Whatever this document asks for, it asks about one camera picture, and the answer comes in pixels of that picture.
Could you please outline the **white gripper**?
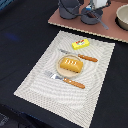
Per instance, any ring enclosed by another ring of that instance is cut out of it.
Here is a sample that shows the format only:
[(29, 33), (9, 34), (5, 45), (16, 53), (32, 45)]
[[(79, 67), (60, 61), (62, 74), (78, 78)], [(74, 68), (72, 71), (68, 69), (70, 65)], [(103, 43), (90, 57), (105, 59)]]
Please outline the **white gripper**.
[(108, 7), (111, 4), (111, 0), (90, 0), (87, 6), (88, 10), (97, 10)]

